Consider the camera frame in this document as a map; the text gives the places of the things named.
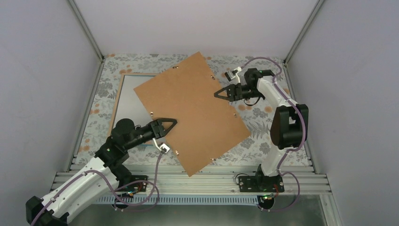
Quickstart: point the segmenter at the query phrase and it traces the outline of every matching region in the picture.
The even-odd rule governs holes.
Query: gray wall
[[[0,3],[0,221],[27,225],[83,117],[99,61],[65,0]]]
[[[345,225],[398,225],[399,1],[327,0],[289,62]]]
[[[75,0],[101,51],[284,58],[317,0]]]

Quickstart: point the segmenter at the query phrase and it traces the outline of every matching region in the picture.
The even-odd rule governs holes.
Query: metal floor
[[[293,196],[276,198],[273,208],[286,207]],[[261,212],[255,206],[159,205],[149,212],[115,211],[111,205],[91,205],[70,226],[324,226],[325,216],[318,195],[301,195],[292,209]]]

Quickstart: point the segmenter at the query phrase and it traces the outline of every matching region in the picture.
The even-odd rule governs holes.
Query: brown cardboard board
[[[166,141],[188,176],[250,135],[235,108],[214,97],[221,88],[198,52],[134,89],[154,119],[177,119]]]

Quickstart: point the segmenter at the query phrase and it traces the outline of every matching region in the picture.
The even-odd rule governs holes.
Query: floral tablecloth
[[[76,159],[77,164],[86,164],[94,153],[100,148],[107,138],[115,98],[118,91],[121,74],[135,73],[160,73],[180,61],[187,55],[158,55],[158,54],[110,54],[107,56],[104,69],[98,83],[97,93],[94,98],[90,115],[85,128],[83,139]],[[224,72],[231,68],[243,65],[252,56],[205,56],[204,57],[219,80],[222,87],[229,84],[224,77]],[[264,60],[255,60],[247,68],[256,67],[259,70],[271,69],[274,73],[278,68],[272,63]],[[279,84],[289,94],[284,72],[278,78]],[[270,151],[270,127],[274,116],[267,101],[259,101],[255,106],[246,106],[242,101],[231,103],[238,111],[251,136],[232,148],[222,157],[216,159],[212,164],[221,166],[255,166],[267,157]],[[129,159],[124,164],[155,164],[157,150],[140,146],[129,150]],[[169,153],[162,158],[162,165],[180,165],[174,153]],[[308,165],[306,152],[300,150],[290,154],[284,165],[303,166]]]

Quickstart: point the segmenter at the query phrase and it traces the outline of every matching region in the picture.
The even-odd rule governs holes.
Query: cable
[[[121,198],[121,199],[127,199],[127,198],[132,199],[133,196],[130,196],[130,197],[129,197],[129,196],[121,196],[120,198]],[[114,202],[113,202],[113,204],[111,204],[111,207],[112,207],[114,210],[117,210],[116,202],[117,202],[117,200],[115,199]]]
[[[295,205],[295,203],[298,202],[299,194],[301,193],[301,188],[300,188],[300,185],[299,185],[298,178],[297,178],[292,172],[285,172],[285,173],[282,174],[281,171],[280,171],[280,167],[281,167],[283,161],[285,160],[285,158],[287,157],[287,155],[288,155],[289,152],[297,152],[297,151],[299,151],[299,150],[303,147],[303,145],[304,145],[304,143],[305,143],[305,137],[306,137],[305,121],[304,121],[303,116],[302,116],[301,112],[299,111],[299,109],[295,106],[294,103],[292,103],[292,102],[289,100],[289,98],[286,96],[285,92],[282,91],[282,90],[277,86],[276,78],[283,72],[283,69],[281,68],[281,66],[280,66],[276,61],[274,61],[274,60],[272,60],[272,59],[270,59],[270,58],[266,58],[266,57],[255,57],[255,58],[252,58],[252,59],[248,60],[248,62],[246,62],[241,68],[246,67],[250,62],[252,62],[253,60],[257,60],[257,59],[268,60],[268,61],[272,62],[274,65],[276,65],[276,66],[279,68],[280,71],[277,72],[277,74],[276,74],[275,76],[273,76],[273,79],[272,79],[273,86],[276,88],[276,90],[284,97],[284,99],[292,106],[292,108],[293,108],[293,109],[295,110],[295,112],[298,114],[299,120],[301,121],[301,126],[302,126],[302,140],[301,140],[301,143],[300,143],[299,146],[298,146],[297,148],[295,148],[295,149],[288,149],[288,150],[286,151],[286,153],[283,155],[283,157],[281,158],[281,160],[280,160],[280,162],[278,163],[278,165],[277,165],[277,172],[279,173],[280,176],[283,177],[283,176],[285,176],[286,174],[290,174],[290,175],[295,179],[296,184],[298,185],[298,194],[296,195],[295,200],[294,200],[290,205],[288,205],[287,207],[284,207],[284,208],[282,208],[282,209],[279,209],[279,210],[267,210],[268,212],[280,212],[280,211],[287,210],[287,209],[291,208],[293,205]]]
[[[247,104],[247,103],[245,103],[245,100],[244,100],[244,103],[246,106],[254,106],[259,102],[260,99],[261,99],[261,97],[258,97],[258,99],[256,100],[256,102],[254,104]]]
[[[236,177],[234,178],[234,182],[235,182],[237,185],[239,185],[239,183],[237,183],[237,177],[238,177],[239,175],[245,175],[245,176],[248,176],[248,177],[249,177],[249,175],[246,174],[246,173],[239,173],[239,174],[237,174]]]
[[[137,180],[137,181],[130,182],[130,183],[128,183],[127,185],[123,185],[122,187],[119,187],[119,188],[117,188],[117,189],[114,190],[113,187],[112,187],[112,185],[110,184],[109,180],[107,179],[107,177],[106,177],[103,173],[101,173],[101,172],[99,172],[99,171],[97,171],[97,170],[91,169],[91,170],[87,170],[87,171],[85,171],[84,173],[81,173],[81,174],[77,175],[76,177],[74,177],[73,179],[71,179],[64,187],[62,187],[62,188],[50,199],[50,201],[48,201],[48,203],[47,203],[46,205],[44,205],[44,207],[38,212],[38,214],[37,214],[37,215],[35,216],[35,218],[33,219],[32,223],[31,223],[31,226],[34,226],[34,225],[36,224],[37,220],[38,220],[39,217],[43,214],[43,212],[51,205],[51,203],[53,203],[53,202],[56,201],[56,199],[60,196],[60,194],[61,194],[62,192],[64,192],[69,186],[71,186],[71,184],[75,183],[79,178],[81,178],[82,176],[87,175],[88,173],[96,173],[96,174],[98,174],[98,175],[105,181],[105,183],[107,184],[107,186],[109,187],[111,193],[115,196],[115,198],[116,198],[119,202],[121,202],[121,203],[123,203],[123,204],[125,204],[125,205],[127,205],[127,206],[140,206],[140,205],[142,205],[143,203],[147,202],[147,201],[151,198],[152,194],[154,193],[154,190],[156,190],[156,191],[157,191],[157,199],[156,199],[155,203],[154,203],[150,208],[145,209],[145,210],[131,210],[131,212],[144,212],[144,211],[147,211],[147,210],[151,210],[152,208],[155,207],[156,204],[158,204],[158,201],[159,201],[159,199],[160,199],[160,192],[159,192],[159,190],[158,190],[158,188],[157,188],[157,186],[156,186],[156,183],[157,183],[157,175],[158,175],[158,166],[159,166],[160,160],[161,160],[161,158],[162,158],[162,155],[163,155],[163,153],[160,153],[160,155],[159,155],[159,157],[158,157],[158,159],[157,159],[157,164],[156,164],[156,166],[155,166],[154,183],[151,182],[151,181],[148,181],[148,180]],[[140,183],[140,182],[141,182],[141,183],[147,183],[147,184],[152,185],[152,190],[151,190],[150,194],[149,194],[143,201],[141,201],[141,202],[139,202],[139,203],[128,203],[128,202],[123,201],[123,200],[118,196],[118,194],[116,194],[116,191],[121,190],[121,189],[125,188],[126,186],[129,186],[129,185],[132,185],[132,184],[135,184],[135,183]]]
[[[277,185],[273,185],[274,186],[274,188],[276,189],[276,197],[279,195],[279,188],[277,187]]]

